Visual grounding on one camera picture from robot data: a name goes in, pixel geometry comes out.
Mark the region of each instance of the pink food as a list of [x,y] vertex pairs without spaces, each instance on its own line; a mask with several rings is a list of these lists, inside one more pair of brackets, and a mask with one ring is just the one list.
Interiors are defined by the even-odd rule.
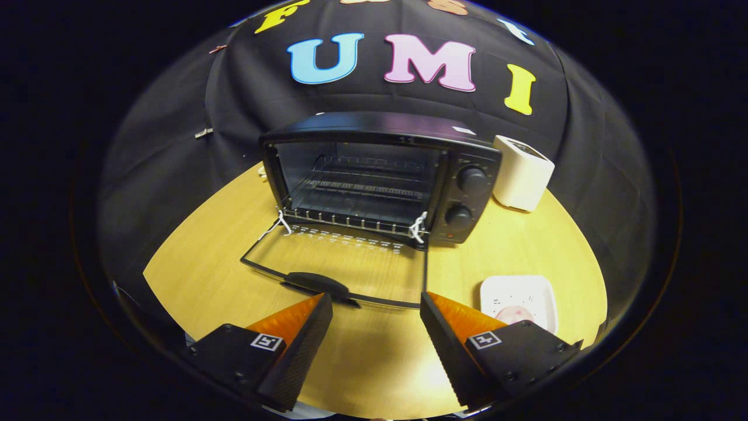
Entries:
[[523,320],[533,320],[533,315],[527,311],[523,306],[509,306],[501,310],[496,318],[506,324],[517,323]]

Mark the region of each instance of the metal clip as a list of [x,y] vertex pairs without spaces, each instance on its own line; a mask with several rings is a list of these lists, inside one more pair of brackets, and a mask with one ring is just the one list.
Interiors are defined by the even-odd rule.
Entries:
[[213,51],[209,52],[208,54],[213,54],[214,52],[221,51],[222,49],[226,48],[228,45],[217,45],[213,49]]
[[201,131],[199,133],[195,133],[194,137],[196,139],[199,139],[199,138],[201,138],[201,137],[203,137],[205,135],[209,135],[210,133],[213,133],[213,129],[205,129],[205,130],[203,130],[203,131]]

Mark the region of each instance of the oven door handle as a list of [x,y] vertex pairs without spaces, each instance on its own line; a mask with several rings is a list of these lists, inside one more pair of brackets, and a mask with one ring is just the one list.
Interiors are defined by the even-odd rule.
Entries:
[[281,285],[313,294],[326,292],[330,294],[333,301],[347,304],[357,309],[361,308],[359,303],[351,299],[348,287],[335,279],[328,278],[327,276],[318,273],[291,272],[283,277]]

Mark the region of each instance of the black cloth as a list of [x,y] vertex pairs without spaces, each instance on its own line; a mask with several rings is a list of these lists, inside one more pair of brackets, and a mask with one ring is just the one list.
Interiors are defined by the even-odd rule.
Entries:
[[[654,184],[641,141],[621,107],[573,59],[529,30],[535,46],[526,44],[499,15],[467,9],[468,16],[458,16],[422,1],[313,1],[259,34],[262,15],[196,46],[144,92],[106,157],[97,224],[108,272],[147,311],[170,320],[142,272],[192,211],[260,160],[261,133],[317,112],[407,112],[462,121],[485,139],[518,139],[553,160],[549,189],[595,252],[609,317],[620,315],[654,243]],[[349,32],[365,34],[351,74],[321,85],[292,78],[289,46],[322,39],[316,65],[328,68],[338,59],[330,39]],[[448,40],[475,47],[475,92],[442,87],[439,76],[428,84],[418,77],[385,81],[393,58],[388,34],[416,35],[432,52]],[[222,44],[228,47],[208,54]],[[531,115],[504,105],[512,85],[507,64],[537,79]],[[194,137],[207,127],[212,134]]]

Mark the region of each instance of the yellow letter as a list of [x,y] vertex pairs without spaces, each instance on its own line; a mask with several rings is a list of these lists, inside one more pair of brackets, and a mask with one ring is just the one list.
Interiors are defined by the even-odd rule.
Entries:
[[530,89],[533,86],[533,82],[536,81],[535,75],[514,64],[507,64],[506,66],[512,72],[512,92],[504,100],[504,104],[524,115],[532,114],[533,107],[530,106]]
[[301,6],[302,4],[309,3],[310,0],[301,0],[297,1],[294,4],[289,4],[288,6],[283,6],[280,9],[273,10],[272,12],[265,15],[265,22],[263,22],[263,25],[260,26],[254,33],[259,34],[262,31],[265,31],[266,29],[270,29],[273,26],[280,25],[281,23],[285,22],[286,20],[284,17],[288,17],[294,14],[296,12],[296,9]]

